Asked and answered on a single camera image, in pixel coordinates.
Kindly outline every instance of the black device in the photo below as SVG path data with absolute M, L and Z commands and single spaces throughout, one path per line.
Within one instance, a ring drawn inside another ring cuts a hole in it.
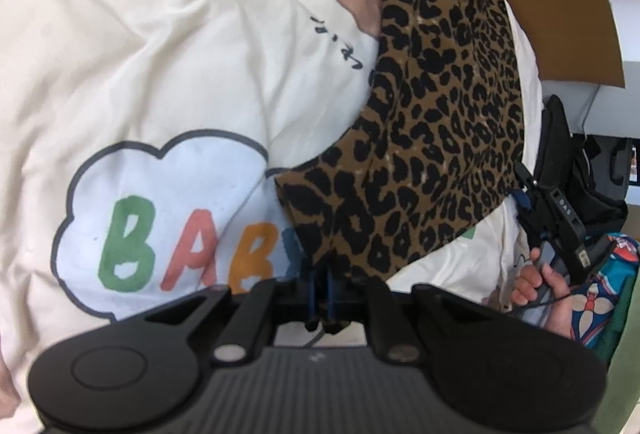
M 562 190 L 536 181 L 522 163 L 515 174 L 523 191 L 516 195 L 518 221 L 529 232 L 548 240 L 568 271 L 572 285 L 591 279 L 615 248 L 606 233 L 588 237 L 580 217 Z
M 47 434 L 587 434 L 591 351 L 430 285 L 202 290 L 56 344 L 28 387 Z M 272 346 L 277 325 L 362 322 L 358 348 Z

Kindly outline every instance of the blue strap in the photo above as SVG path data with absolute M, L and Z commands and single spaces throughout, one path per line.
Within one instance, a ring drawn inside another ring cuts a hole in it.
M 326 317 L 329 320 L 334 320 L 334 276 L 331 273 L 331 268 L 326 271 L 326 300 L 327 300 L 327 312 Z
M 516 204 L 519 207 L 524 208 L 525 210 L 531 210 L 531 199 L 526 192 L 518 189 L 511 192 L 511 195 L 516 200 Z
M 309 312 L 309 320 L 316 318 L 316 278 L 314 271 L 309 270 L 306 286 L 306 304 Z

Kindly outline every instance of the orange letter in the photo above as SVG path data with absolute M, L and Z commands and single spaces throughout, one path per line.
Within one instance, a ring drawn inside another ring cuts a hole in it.
M 254 249 L 255 240 L 262 242 Z M 231 261 L 229 287 L 233 293 L 245 293 L 242 281 L 249 277 L 270 279 L 273 266 L 267 256 L 278 241 L 278 229 L 271 223 L 250 224 L 242 232 L 242 237 Z
M 193 243 L 200 234 L 202 251 L 193 251 Z M 169 267 L 160 284 L 162 291 L 171 291 L 178 282 L 185 267 L 191 269 L 204 268 L 200 279 L 205 286 L 216 283 L 216 225 L 209 210 L 193 210 L 184 225 L 182 235 L 175 246 Z

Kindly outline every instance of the hand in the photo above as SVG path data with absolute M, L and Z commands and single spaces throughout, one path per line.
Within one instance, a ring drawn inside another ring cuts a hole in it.
M 511 303 L 518 306 L 526 306 L 529 302 L 538 298 L 536 288 L 539 288 L 543 279 L 553 293 L 554 298 L 562 298 L 569 295 L 569 286 L 564 277 L 553 270 L 549 264 L 543 264 L 540 272 L 536 269 L 535 263 L 540 259 L 540 249 L 534 248 L 530 255 L 533 265 L 528 264 L 522 268 L 516 279 L 515 289 L 511 293 Z M 571 318 L 572 304 L 571 297 L 553 304 L 548 319 L 546 319 L 545 329 L 556 335 L 571 338 Z

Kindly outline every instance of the colorful patterned fabric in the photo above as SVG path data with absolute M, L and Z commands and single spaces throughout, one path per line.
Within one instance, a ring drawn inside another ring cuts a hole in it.
M 621 233 L 610 233 L 617 246 L 598 274 L 574 292 L 572 338 L 594 348 L 620 299 L 626 279 L 638 273 L 640 243 Z

